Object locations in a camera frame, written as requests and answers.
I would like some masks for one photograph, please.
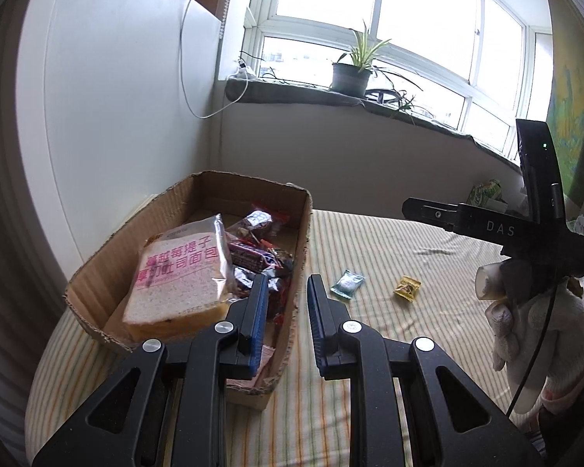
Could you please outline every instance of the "striped bedsheet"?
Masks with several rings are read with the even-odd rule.
[[[505,409],[506,376],[490,367],[493,339],[483,314],[486,305],[476,300],[473,282],[478,266],[499,257],[499,246],[433,226],[316,210],[306,277],[320,273],[331,285],[344,269],[363,274],[365,284],[347,303],[352,318],[392,339],[431,337]],[[415,303],[392,294],[404,274],[422,282]],[[268,407],[260,413],[228,404],[232,467],[348,465],[349,385],[320,378],[304,288],[301,294],[290,364]],[[89,338],[69,310],[64,313],[39,363],[28,401],[30,462],[117,361],[116,354]]]

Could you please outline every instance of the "yellow candy packet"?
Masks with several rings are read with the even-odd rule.
[[[409,302],[415,302],[415,295],[417,290],[420,289],[422,285],[421,282],[415,280],[409,276],[402,276],[400,283],[396,286],[394,290],[394,295],[401,296],[402,298],[406,298]]]

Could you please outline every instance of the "windowsill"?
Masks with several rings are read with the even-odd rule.
[[[245,88],[243,79],[229,79],[225,86],[225,95],[228,100],[237,99]],[[362,106],[366,111],[384,118],[397,119],[403,123],[421,126],[444,135],[451,135],[457,139],[467,139],[474,143],[482,151],[505,163],[513,170],[521,172],[517,163],[512,162],[490,147],[476,141],[471,135],[459,133],[440,123],[434,123],[415,114],[396,111],[387,105],[380,105],[372,101],[361,100],[352,96],[340,95],[333,91],[310,88],[309,86],[294,86],[292,84],[279,84],[262,80],[250,80],[246,92],[238,100],[238,103],[299,103],[310,105],[329,105],[334,107]]]

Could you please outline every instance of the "hand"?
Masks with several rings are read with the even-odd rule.
[[[513,393],[519,385],[539,340],[550,297],[551,290],[547,290],[517,307],[516,310],[511,310],[511,306],[505,299],[498,300],[493,302],[485,312],[495,334],[493,369],[502,370],[506,363],[509,380],[511,380],[511,367],[515,369],[514,374],[521,373],[520,377],[515,377],[513,374],[511,383]],[[544,401],[566,395],[584,377],[584,303],[567,290],[566,281],[558,285],[547,332],[544,347],[545,344],[549,344],[549,356],[547,363],[542,363],[546,369],[543,368],[543,374],[538,375],[542,378],[547,377],[543,388]],[[555,342],[553,342],[553,333],[557,336]],[[527,386],[535,388],[536,391],[525,397],[529,406],[522,405],[521,409],[515,408],[518,413],[527,412],[538,396],[540,384],[536,387],[535,383],[531,384],[531,379],[537,377],[535,372],[537,366],[540,368],[541,365],[539,359],[545,362],[544,351],[542,348],[539,352],[537,364],[534,365],[531,377],[528,378]]]

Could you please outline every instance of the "small candy packet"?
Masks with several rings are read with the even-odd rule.
[[[242,267],[234,267],[234,277],[236,278],[236,285],[238,287],[238,297],[248,297],[253,288],[255,272],[251,272]],[[284,288],[285,282],[283,277],[273,277],[268,280],[268,293],[281,293]]]
[[[261,238],[272,238],[277,235],[288,221],[290,216],[285,213],[254,205],[253,211],[230,226],[227,232],[241,239],[253,237],[259,241]]]
[[[292,272],[294,258],[290,253],[264,239],[260,240],[260,248],[271,253],[277,258],[277,260],[279,260],[283,267],[288,270],[288,272]]]
[[[402,276],[400,283],[394,290],[394,295],[401,296],[402,298],[407,299],[409,302],[415,302],[415,295],[417,290],[420,289],[421,285],[421,282],[415,280],[412,277]]]
[[[283,265],[268,251],[253,247],[239,240],[227,244],[234,265],[268,277],[287,273]]]
[[[351,300],[355,290],[360,287],[365,280],[366,278],[362,275],[355,274],[355,272],[351,272],[350,270],[345,270],[344,275],[340,277],[338,282],[331,286],[331,291],[336,295]]]

